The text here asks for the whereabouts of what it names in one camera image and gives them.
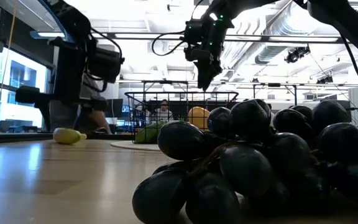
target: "wooden table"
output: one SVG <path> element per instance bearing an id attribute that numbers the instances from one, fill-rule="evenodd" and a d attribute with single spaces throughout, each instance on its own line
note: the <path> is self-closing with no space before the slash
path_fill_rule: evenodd
<path id="1" fill-rule="evenodd" d="M 137 185 L 170 162 L 159 152 L 86 140 L 0 144 L 0 223 L 140 224 L 132 212 Z M 248 223 L 358 223 L 355 213 Z M 175 223 L 190 223 L 184 213 Z"/>

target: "window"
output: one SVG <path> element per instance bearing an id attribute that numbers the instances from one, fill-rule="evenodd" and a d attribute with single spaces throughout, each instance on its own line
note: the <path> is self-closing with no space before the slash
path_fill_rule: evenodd
<path id="1" fill-rule="evenodd" d="M 19 88 L 36 87 L 45 93 L 49 70 L 13 50 L 0 53 L 0 83 Z M 0 121 L 12 121 L 14 126 L 42 127 L 42 115 L 34 104 L 16 102 L 16 92 L 0 89 Z"/>

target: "office ceiling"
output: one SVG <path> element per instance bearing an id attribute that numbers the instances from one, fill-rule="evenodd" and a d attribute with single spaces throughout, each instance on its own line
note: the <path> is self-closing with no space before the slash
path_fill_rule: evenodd
<path id="1" fill-rule="evenodd" d="M 56 22 L 38 1 L 18 0 L 17 17 L 42 32 L 59 32 Z M 198 0 L 66 0 L 86 15 L 94 28 L 101 32 L 177 32 L 185 28 Z M 358 1 L 351 0 L 355 8 Z M 12 12 L 13 0 L 0 0 L 0 6 Z M 208 5 L 199 6 L 194 17 L 200 17 Z M 268 35 L 338 35 L 331 26 L 311 18 L 288 0 L 248 10 L 233 20 L 234 29 L 228 34 Z M 119 40 L 126 62 L 121 80 L 188 80 L 195 81 L 197 71 L 185 60 L 183 48 L 166 57 L 151 52 L 150 40 Z M 156 51 L 164 53 L 177 41 L 157 42 Z M 260 44 L 226 42 L 221 57 L 224 72 L 218 75 L 209 90 L 240 91 L 239 85 L 218 82 L 316 83 L 325 74 L 333 75 L 335 83 L 358 83 L 348 53 L 343 45 L 311 44 L 311 55 L 288 64 L 288 50 L 304 47 L 300 44 Z M 358 61 L 358 50 L 352 48 Z M 131 89 L 141 85 L 132 84 Z"/>

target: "black wire basket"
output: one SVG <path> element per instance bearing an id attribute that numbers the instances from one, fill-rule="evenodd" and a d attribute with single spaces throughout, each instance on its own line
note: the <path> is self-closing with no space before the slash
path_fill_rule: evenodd
<path id="1" fill-rule="evenodd" d="M 133 142 L 155 144 L 161 127 L 169 121 L 186 121 L 207 131 L 209 112 L 231 108 L 237 92 L 127 92 Z"/>

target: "yellow fruit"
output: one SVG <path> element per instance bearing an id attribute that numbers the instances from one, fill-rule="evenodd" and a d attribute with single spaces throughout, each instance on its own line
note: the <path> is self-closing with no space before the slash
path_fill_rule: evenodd
<path id="1" fill-rule="evenodd" d="M 204 130 L 208 129 L 208 116 L 209 111 L 199 106 L 193 107 L 188 114 L 190 124 Z"/>
<path id="2" fill-rule="evenodd" d="M 75 144 L 82 139 L 86 139 L 85 134 L 69 128 L 57 128 L 53 132 L 53 140 L 59 144 Z"/>

